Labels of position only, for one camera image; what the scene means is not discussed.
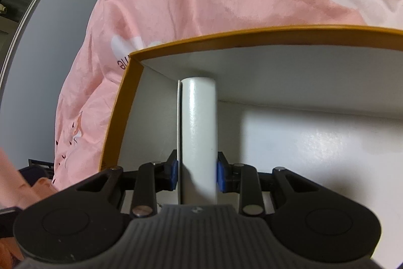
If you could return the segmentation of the white rectangular case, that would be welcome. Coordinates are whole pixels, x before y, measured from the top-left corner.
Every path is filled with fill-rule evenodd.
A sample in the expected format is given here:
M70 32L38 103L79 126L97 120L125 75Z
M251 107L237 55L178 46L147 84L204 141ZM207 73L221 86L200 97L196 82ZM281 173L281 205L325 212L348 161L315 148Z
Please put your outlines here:
M186 205L217 202L217 90L211 78L178 82L178 200Z

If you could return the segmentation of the orange cardboard box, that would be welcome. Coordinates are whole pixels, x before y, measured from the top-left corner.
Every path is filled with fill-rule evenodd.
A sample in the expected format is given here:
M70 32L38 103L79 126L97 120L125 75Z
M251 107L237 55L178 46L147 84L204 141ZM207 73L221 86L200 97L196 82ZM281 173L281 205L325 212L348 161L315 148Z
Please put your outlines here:
M101 168L136 169L178 147L177 90L211 78L217 148L286 167L371 209L374 258L402 263L402 31L306 26L233 31L131 51Z

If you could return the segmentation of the pink bed duvet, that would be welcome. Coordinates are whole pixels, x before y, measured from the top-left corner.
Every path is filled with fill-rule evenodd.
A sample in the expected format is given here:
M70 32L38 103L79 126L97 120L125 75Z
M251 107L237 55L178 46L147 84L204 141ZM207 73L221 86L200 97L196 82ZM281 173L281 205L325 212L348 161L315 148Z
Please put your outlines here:
M55 176L30 184L1 155L1 207L26 208L91 175L128 56L159 44L258 27L399 29L402 0L98 0L55 110Z

